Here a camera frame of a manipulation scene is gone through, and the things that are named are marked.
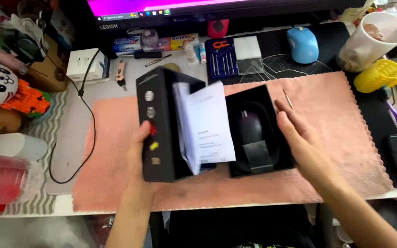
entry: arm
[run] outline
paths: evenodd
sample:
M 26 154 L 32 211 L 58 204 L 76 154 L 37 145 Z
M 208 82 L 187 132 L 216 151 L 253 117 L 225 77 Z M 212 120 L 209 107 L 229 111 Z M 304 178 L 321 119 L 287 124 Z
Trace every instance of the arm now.
M 275 101 L 277 123 L 286 137 L 297 168 L 332 208 L 358 247 L 397 247 L 397 231 L 340 176 L 324 154 L 316 130 L 286 104 Z
M 142 176 L 143 140 L 150 134 L 150 123 L 144 121 L 131 138 L 127 152 L 128 185 L 108 236 L 107 247 L 140 248 L 144 245 L 155 189 Z

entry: striped cloth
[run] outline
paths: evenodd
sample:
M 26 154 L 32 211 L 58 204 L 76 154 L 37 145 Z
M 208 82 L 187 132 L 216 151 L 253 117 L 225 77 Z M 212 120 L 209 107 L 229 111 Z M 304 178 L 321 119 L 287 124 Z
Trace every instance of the striped cloth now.
M 68 89 L 64 92 L 50 93 L 50 109 L 39 119 L 30 123 L 29 127 L 24 129 L 23 133 L 25 135 L 41 138 L 48 144 L 47 153 L 37 161 L 42 167 L 44 182 L 41 185 L 41 190 L 32 200 L 24 203 L 12 203 L 7 205 L 3 215 L 53 213 L 53 204 L 56 200 L 56 196 L 47 194 L 45 184 L 49 178 L 48 165 L 50 162 L 50 155 L 57 139 L 64 106 L 67 102 L 67 95 Z

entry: white cup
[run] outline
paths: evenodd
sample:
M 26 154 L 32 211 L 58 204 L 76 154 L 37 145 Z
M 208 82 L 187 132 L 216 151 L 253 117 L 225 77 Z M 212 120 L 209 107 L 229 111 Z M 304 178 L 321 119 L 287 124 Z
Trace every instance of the white cup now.
M 383 42 L 369 36 L 364 24 L 373 24 L 383 35 Z M 360 72 L 397 46 L 397 16 L 384 12 L 370 13 L 339 51 L 337 64 L 346 71 Z

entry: black box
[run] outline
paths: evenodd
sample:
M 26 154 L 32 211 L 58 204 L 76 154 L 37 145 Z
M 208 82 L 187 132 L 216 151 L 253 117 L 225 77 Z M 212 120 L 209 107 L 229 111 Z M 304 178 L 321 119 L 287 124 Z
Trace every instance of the black box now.
M 140 123 L 145 120 L 151 121 L 157 130 L 145 140 L 143 148 L 145 181 L 172 182 L 192 175 L 180 154 L 176 106 L 173 98 L 175 82 L 189 83 L 191 93 L 206 86 L 203 81 L 162 66 L 136 80 L 139 121 Z
M 236 158 L 236 161 L 229 162 L 232 178 L 294 168 L 295 161 L 277 126 L 277 117 L 266 85 L 227 96 L 226 107 Z M 255 118 L 262 125 L 261 141 L 258 141 L 261 138 L 256 139 L 256 132 L 254 135 L 241 135 L 242 127 L 237 123 L 240 123 L 243 115 L 246 118 L 250 113 L 254 116 L 258 114 Z

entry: white foam block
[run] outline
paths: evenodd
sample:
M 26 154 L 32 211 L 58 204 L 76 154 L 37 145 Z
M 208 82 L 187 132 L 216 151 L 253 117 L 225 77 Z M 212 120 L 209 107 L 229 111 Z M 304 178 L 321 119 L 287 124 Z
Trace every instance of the white foam block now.
M 257 36 L 235 38 L 234 48 L 237 60 L 261 58 Z

